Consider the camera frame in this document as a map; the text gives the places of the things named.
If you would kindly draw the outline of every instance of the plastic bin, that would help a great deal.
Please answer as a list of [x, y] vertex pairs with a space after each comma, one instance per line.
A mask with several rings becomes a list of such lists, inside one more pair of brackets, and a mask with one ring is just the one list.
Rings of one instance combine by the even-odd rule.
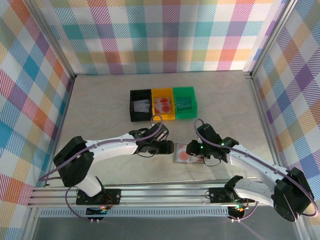
[[[136, 112], [134, 111], [134, 101], [146, 100], [150, 101], [149, 112]], [[130, 91], [130, 119], [131, 122], [143, 122], [150, 121], [152, 118], [152, 98], [151, 98], [151, 89], [144, 90], [131, 90]]]
[[[156, 114], [155, 112], [155, 98], [169, 98], [170, 99], [170, 106], [171, 112], [170, 113], [160, 113], [163, 120], [174, 120], [176, 119], [176, 107], [175, 107], [175, 99], [174, 99], [174, 91], [172, 88], [155, 88], [151, 90], [152, 95], [152, 113], [153, 115]], [[160, 120], [160, 117], [155, 117], [154, 120]]]
[[177, 98], [191, 98], [191, 107], [178, 109], [175, 106], [176, 119], [193, 119], [198, 115], [198, 104], [196, 94], [193, 86], [187, 87], [174, 87], [173, 88], [174, 102], [177, 103]]

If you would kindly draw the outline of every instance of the green bin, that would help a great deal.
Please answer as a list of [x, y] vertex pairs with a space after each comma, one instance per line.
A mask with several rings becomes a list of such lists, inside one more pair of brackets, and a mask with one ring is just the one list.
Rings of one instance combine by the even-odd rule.
[[[175, 104], [175, 119], [193, 119], [198, 115], [198, 105], [196, 94], [193, 86], [174, 87], [173, 97]], [[178, 98], [191, 98], [191, 107], [178, 109]]]

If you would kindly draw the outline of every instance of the yellow bin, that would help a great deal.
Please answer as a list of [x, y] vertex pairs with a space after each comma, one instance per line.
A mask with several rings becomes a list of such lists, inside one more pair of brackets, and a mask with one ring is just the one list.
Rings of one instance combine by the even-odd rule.
[[[152, 96], [152, 113], [160, 114], [163, 120], [174, 120], [176, 119], [176, 106], [175, 106], [175, 99], [174, 99], [174, 89], [173, 88], [155, 88], [151, 89], [151, 96]], [[171, 112], [170, 113], [156, 113], [155, 111], [155, 99], [157, 98], [169, 98], [170, 99], [170, 106]], [[160, 117], [156, 116], [154, 120], [159, 121]]]

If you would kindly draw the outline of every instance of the table surface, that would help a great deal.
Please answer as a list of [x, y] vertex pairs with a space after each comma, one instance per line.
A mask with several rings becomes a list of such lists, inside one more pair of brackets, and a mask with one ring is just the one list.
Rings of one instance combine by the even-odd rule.
[[[193, 86], [199, 118], [211, 124], [222, 138], [231, 137], [272, 162], [247, 81], [242, 71], [78, 76], [58, 150], [75, 136], [82, 136], [84, 140], [101, 140], [148, 128], [149, 122], [130, 122], [130, 90]], [[163, 123], [170, 131], [168, 140], [187, 144], [197, 139], [194, 121], [165, 120]], [[117, 156], [94, 164], [89, 174], [99, 177], [104, 184], [227, 180], [234, 175], [253, 177], [251, 173], [224, 162], [215, 167], [174, 163], [172, 154], [151, 158]], [[62, 185], [60, 180], [50, 181], [51, 187]]]

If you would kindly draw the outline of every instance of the black bin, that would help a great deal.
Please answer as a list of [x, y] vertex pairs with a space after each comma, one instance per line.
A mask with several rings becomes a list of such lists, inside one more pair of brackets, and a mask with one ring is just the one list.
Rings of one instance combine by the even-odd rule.
[[[134, 101], [139, 100], [149, 100], [150, 108], [149, 112], [135, 112], [134, 111]], [[130, 91], [130, 119], [131, 122], [143, 122], [150, 121], [152, 118], [152, 97], [151, 89], [143, 90], [131, 90]]]

